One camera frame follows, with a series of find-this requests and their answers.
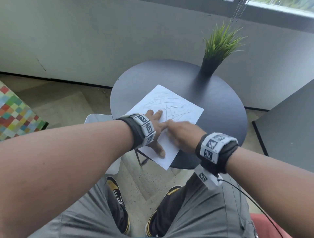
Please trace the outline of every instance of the black wristband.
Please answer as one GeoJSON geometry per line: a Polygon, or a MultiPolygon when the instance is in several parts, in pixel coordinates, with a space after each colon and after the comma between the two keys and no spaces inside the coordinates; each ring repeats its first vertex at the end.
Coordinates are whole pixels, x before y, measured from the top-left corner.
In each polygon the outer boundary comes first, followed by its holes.
{"type": "Polygon", "coordinates": [[[201,145],[207,136],[208,134],[205,134],[201,137],[201,140],[199,141],[195,149],[195,154],[198,158],[201,159],[201,166],[215,176],[218,176],[219,173],[227,173],[227,161],[229,157],[233,154],[233,152],[235,152],[235,150],[238,148],[238,143],[236,141],[231,141],[228,144],[224,145],[219,152],[217,164],[214,164],[207,158],[200,155],[201,145]]]}
{"type": "Polygon", "coordinates": [[[131,148],[131,150],[137,148],[139,145],[143,143],[143,140],[145,138],[145,135],[141,129],[141,126],[134,123],[133,118],[131,117],[120,117],[117,120],[124,121],[131,129],[133,137],[134,137],[134,144],[131,148]]]}

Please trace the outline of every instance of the shoelace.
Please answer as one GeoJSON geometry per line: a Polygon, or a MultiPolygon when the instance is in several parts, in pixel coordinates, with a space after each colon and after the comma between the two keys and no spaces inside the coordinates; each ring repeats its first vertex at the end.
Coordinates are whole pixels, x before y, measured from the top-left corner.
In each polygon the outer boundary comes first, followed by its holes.
{"type": "Polygon", "coordinates": [[[118,203],[121,205],[124,205],[122,202],[122,198],[118,196],[117,191],[113,191],[113,194],[115,195],[116,199],[118,200],[118,203]]]}

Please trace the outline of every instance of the person's left hand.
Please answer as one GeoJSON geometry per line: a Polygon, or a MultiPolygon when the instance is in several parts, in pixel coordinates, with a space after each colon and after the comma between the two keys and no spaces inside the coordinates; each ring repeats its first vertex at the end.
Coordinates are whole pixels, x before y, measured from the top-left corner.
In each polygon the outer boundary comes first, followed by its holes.
{"type": "Polygon", "coordinates": [[[145,114],[145,116],[152,122],[154,126],[154,130],[156,131],[154,140],[149,143],[147,146],[152,148],[160,157],[164,158],[166,155],[165,150],[163,147],[158,143],[157,139],[160,136],[160,133],[167,128],[167,123],[162,122],[159,123],[159,119],[161,118],[162,110],[159,110],[154,114],[153,110],[148,110],[145,114]]]}

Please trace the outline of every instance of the round table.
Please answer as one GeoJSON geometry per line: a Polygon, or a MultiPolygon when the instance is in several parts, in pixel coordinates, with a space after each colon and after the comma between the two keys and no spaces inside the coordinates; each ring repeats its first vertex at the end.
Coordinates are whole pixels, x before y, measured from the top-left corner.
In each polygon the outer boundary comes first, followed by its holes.
{"type": "MultiPolygon", "coordinates": [[[[234,90],[221,78],[198,78],[200,67],[177,60],[151,60],[125,71],[116,81],[110,96],[113,119],[125,115],[158,84],[204,108],[196,125],[207,133],[221,132],[242,145],[247,133],[244,106],[234,90]]],[[[194,169],[200,159],[179,151],[172,168],[194,169]]]]}

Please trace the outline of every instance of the multicolored pixelated surface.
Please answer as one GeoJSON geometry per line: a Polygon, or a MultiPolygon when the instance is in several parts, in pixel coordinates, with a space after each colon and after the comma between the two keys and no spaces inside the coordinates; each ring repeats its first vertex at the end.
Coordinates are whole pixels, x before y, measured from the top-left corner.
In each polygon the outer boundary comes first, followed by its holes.
{"type": "Polygon", "coordinates": [[[47,125],[0,81],[0,141],[45,129],[47,125]]]}

